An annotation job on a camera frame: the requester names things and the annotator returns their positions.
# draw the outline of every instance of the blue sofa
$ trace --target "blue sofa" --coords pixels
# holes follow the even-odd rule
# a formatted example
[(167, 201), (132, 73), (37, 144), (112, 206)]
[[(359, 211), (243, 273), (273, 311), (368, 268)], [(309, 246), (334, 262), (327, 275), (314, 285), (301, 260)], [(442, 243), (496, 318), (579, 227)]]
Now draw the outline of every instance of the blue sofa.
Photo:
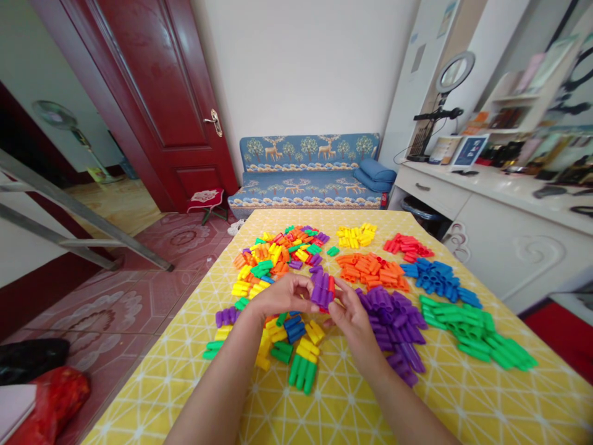
[(262, 207), (379, 209), (382, 193), (353, 176), (378, 148), (376, 133), (242, 138), (243, 186), (230, 209), (237, 218)]

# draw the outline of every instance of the cabinet drawer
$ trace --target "cabinet drawer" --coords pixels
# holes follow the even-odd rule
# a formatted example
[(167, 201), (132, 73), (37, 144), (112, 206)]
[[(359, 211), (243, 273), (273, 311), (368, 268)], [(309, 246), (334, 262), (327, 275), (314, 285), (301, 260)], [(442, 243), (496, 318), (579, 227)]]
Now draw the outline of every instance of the cabinet drawer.
[(426, 205), (454, 220), (471, 192), (425, 173), (402, 167), (395, 185)]

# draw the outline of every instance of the ladder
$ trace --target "ladder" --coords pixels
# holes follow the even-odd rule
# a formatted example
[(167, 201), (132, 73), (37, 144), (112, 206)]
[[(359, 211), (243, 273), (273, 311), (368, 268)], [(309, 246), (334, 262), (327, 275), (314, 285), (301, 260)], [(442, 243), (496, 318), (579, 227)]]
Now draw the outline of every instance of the ladder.
[(89, 247), (127, 247), (163, 270), (171, 272), (174, 269), (174, 265), (163, 260), (148, 247), (97, 215), (94, 211), (60, 190), (26, 165), (18, 162), (2, 149), (0, 149), (0, 171), (17, 180), (16, 182), (0, 183), (0, 192), (40, 193), (68, 212), (89, 222), (106, 235), (109, 235), (111, 239), (67, 238), (1, 203), (0, 218), (10, 221), (12, 224), (44, 238), (104, 269), (113, 271), (118, 268), (118, 265), (93, 252)]

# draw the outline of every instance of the tiled floor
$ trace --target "tiled floor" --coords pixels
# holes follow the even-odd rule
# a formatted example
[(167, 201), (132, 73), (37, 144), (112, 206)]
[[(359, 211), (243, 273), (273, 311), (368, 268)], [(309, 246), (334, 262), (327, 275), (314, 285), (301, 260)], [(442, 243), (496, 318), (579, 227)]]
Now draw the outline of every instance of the tiled floor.
[[(140, 179), (131, 180), (126, 177), (112, 184), (93, 182), (75, 185), (64, 191), (131, 236), (140, 233), (164, 215)], [(108, 238), (88, 222), (74, 215), (73, 218), (93, 238)]]
[(201, 217), (168, 214), (136, 236), (173, 263), (173, 272), (115, 249), (120, 270), (98, 273), (4, 341), (65, 338), (71, 343), (68, 364), (90, 377), (91, 396), (58, 445), (76, 444), (86, 435), (229, 244), (232, 216), (229, 222), (212, 218), (205, 226)]

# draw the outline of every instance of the tablecloth pattern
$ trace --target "tablecloth pattern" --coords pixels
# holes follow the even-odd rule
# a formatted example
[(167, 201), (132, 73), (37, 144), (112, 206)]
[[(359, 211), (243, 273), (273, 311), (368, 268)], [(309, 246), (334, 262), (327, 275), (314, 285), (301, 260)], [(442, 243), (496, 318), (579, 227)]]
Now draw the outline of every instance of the tablecloth pattern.
[[(453, 336), (439, 329), (424, 332), (417, 350), (427, 373), (419, 375), (416, 394), (464, 443), (583, 443), (593, 431), (593, 388), (551, 351), (497, 300), (448, 250), (404, 212), (379, 210), (257, 210), (224, 250), (164, 334), (136, 369), (119, 395), (86, 437), (85, 444), (156, 444), (170, 430), (209, 362), (201, 358), (216, 332), (214, 314), (234, 303), (232, 260), (264, 231), (284, 231), (310, 224), (337, 244), (339, 226), (378, 226), (375, 241), (361, 253), (382, 250), (397, 232), (413, 235), (435, 251), (431, 260), (453, 266), (463, 287), (475, 291), (484, 310), (493, 314), (498, 331), (524, 346), (539, 362), (529, 373), (504, 371), (457, 350)], [(326, 270), (338, 274), (324, 255)], [(422, 289), (407, 296), (418, 305)], [(353, 365), (347, 343), (332, 328), (321, 344), (314, 392), (305, 396), (288, 386), (288, 367), (272, 359), (268, 372), (255, 368), (237, 443), (303, 444), (392, 443), (369, 386)]]

